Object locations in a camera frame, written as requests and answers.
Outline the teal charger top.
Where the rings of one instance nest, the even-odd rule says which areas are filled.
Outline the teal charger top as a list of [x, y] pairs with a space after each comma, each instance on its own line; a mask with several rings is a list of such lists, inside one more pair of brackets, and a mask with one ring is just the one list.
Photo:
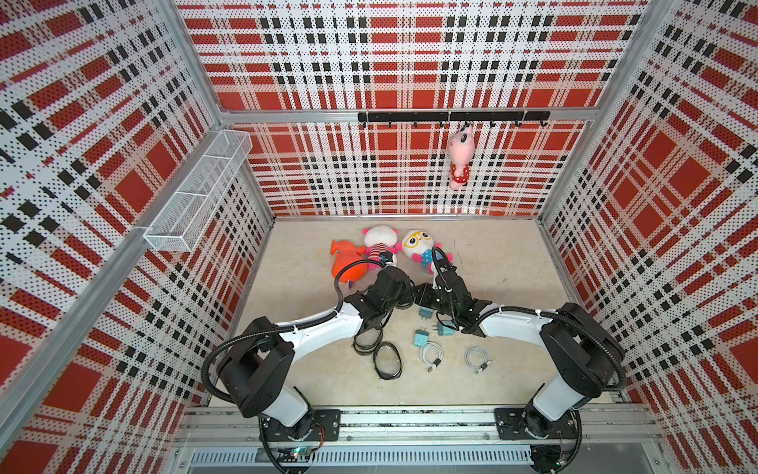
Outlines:
[[418, 314], [420, 314], [420, 317], [424, 319], [432, 319], [432, 317], [434, 316], [434, 310], [431, 308], [421, 306], [418, 309]]

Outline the teal charger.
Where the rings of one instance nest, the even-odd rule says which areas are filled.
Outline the teal charger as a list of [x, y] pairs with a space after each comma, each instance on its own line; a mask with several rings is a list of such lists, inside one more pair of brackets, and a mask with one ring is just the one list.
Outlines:
[[423, 348], [430, 341], [430, 335], [424, 330], [416, 330], [413, 338], [413, 345], [417, 348]]
[[452, 336], [455, 334], [456, 328], [442, 322], [436, 324], [437, 335], [440, 337]]
[[418, 309], [418, 314], [420, 314], [420, 317], [424, 319], [432, 319], [432, 317], [434, 316], [434, 310], [431, 308], [421, 306]]

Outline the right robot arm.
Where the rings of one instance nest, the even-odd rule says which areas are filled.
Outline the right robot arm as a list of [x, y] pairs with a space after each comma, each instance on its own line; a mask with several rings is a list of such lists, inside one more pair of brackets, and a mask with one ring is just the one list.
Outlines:
[[415, 287], [415, 302], [436, 311], [460, 335], [508, 339], [540, 349], [553, 366], [521, 412], [519, 430], [546, 440], [588, 402], [627, 387], [625, 350], [579, 304], [542, 310], [475, 298], [448, 256], [432, 249], [431, 284]]

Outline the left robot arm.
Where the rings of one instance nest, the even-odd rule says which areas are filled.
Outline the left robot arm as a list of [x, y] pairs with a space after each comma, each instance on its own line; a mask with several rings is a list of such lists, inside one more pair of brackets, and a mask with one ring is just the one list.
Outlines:
[[221, 343], [201, 366], [205, 389], [235, 404], [245, 418], [270, 419], [288, 438], [307, 438], [317, 429], [315, 410], [285, 385], [290, 367], [327, 345], [379, 329], [395, 308], [413, 301], [414, 284], [403, 270], [384, 263], [379, 268], [373, 284], [349, 296], [334, 280], [338, 300], [331, 309], [285, 323], [261, 317], [242, 335]]

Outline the teal charger right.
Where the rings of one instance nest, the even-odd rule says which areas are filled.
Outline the teal charger right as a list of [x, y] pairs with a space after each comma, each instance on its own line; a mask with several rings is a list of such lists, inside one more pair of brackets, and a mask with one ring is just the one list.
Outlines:
[[442, 322], [436, 324], [437, 335], [440, 337], [452, 336], [455, 334], [456, 328]]

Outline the teal charger bottom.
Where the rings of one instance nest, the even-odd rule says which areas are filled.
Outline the teal charger bottom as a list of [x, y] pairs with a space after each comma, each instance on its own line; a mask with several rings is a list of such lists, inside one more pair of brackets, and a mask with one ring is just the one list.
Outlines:
[[413, 345], [417, 348], [423, 348], [430, 341], [430, 335], [424, 330], [416, 330], [413, 338]]

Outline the pink striped plush doll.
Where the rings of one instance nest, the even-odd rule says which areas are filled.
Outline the pink striped plush doll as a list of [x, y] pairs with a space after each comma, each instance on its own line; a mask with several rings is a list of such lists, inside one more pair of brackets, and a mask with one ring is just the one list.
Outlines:
[[399, 231], [388, 225], [377, 225], [363, 230], [364, 256], [367, 260], [396, 266], [402, 248]]

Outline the orange plush toy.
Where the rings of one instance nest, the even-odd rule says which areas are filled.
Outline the orange plush toy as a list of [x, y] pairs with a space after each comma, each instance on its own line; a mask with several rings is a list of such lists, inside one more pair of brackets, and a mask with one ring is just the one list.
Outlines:
[[[337, 278], [340, 272], [350, 264], [360, 261], [365, 256], [366, 248], [357, 247], [353, 242], [347, 240], [332, 242], [330, 254], [335, 257], [332, 267], [332, 276]], [[339, 281], [342, 284], [356, 284], [367, 272], [367, 264], [360, 264], [348, 269], [341, 274]]]

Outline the pink hanging plush toy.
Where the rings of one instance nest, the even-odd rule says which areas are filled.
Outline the pink hanging plush toy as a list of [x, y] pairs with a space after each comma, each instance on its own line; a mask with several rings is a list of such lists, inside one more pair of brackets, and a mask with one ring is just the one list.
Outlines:
[[468, 183], [475, 148], [473, 126], [469, 124], [449, 138], [447, 144], [447, 156], [450, 160], [449, 187], [453, 191], [461, 189]]

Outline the black hook rail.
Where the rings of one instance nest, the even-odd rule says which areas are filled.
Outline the black hook rail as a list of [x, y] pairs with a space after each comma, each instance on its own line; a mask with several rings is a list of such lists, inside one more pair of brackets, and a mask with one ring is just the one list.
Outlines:
[[410, 124], [419, 124], [420, 122], [463, 122], [471, 124], [472, 122], [513, 122], [521, 124], [522, 122], [548, 122], [551, 118], [549, 111], [495, 111], [495, 112], [455, 112], [455, 111], [432, 111], [432, 112], [359, 112], [357, 120], [361, 124], [373, 124], [376, 122], [386, 122], [386, 124], [400, 124], [409, 122]]

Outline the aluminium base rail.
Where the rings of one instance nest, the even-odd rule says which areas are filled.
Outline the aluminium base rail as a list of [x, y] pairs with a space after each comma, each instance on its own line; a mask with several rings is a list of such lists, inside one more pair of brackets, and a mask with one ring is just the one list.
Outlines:
[[226, 407], [193, 409], [170, 451], [170, 473], [674, 473], [647, 410], [582, 409], [546, 440], [526, 434], [514, 406], [337, 407], [319, 411], [326, 433], [288, 440]]

